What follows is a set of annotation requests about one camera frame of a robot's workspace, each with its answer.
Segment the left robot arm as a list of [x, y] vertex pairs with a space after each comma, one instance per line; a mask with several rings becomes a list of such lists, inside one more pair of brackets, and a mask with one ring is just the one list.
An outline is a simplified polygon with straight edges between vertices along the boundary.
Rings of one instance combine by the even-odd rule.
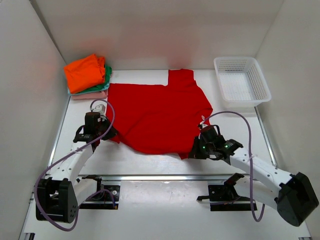
[[85, 114], [84, 125], [77, 129], [68, 157], [58, 162], [57, 168], [48, 177], [41, 177], [37, 184], [37, 220], [71, 224], [78, 218], [84, 202], [105, 199], [106, 195], [109, 195], [112, 208], [117, 207], [114, 190], [107, 189], [99, 176], [79, 177], [100, 142], [116, 134], [116, 129], [101, 111]]

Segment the red t shirt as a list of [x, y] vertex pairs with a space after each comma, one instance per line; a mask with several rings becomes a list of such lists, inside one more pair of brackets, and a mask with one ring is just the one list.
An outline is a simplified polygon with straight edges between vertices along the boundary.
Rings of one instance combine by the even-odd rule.
[[178, 154], [186, 159], [198, 124], [213, 108], [190, 69], [169, 70], [168, 84], [112, 83], [106, 115], [120, 143], [143, 154]]

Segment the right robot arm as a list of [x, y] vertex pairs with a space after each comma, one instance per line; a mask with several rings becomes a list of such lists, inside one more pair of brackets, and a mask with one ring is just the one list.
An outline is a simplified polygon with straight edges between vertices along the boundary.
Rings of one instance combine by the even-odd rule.
[[249, 151], [234, 139], [225, 140], [217, 125], [199, 124], [190, 158], [224, 161], [245, 173], [234, 173], [220, 185], [210, 185], [207, 196], [212, 204], [232, 203], [240, 198], [252, 198], [275, 209], [292, 226], [299, 227], [317, 208], [319, 201], [309, 178], [293, 174], [250, 156]]

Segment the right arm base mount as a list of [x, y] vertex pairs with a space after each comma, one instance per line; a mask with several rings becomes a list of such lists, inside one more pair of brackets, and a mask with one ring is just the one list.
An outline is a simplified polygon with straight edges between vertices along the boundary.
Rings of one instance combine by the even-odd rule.
[[200, 195], [196, 200], [202, 204], [209, 203], [211, 212], [251, 211], [250, 199], [238, 195], [235, 189], [244, 177], [243, 174], [235, 173], [222, 183], [210, 183], [208, 195]]

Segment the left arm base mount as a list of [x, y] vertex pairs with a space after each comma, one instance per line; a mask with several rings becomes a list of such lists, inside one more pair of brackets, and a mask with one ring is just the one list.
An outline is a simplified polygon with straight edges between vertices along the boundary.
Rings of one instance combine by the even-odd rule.
[[75, 180], [74, 193], [80, 209], [117, 210], [121, 182], [104, 176], [84, 175]]

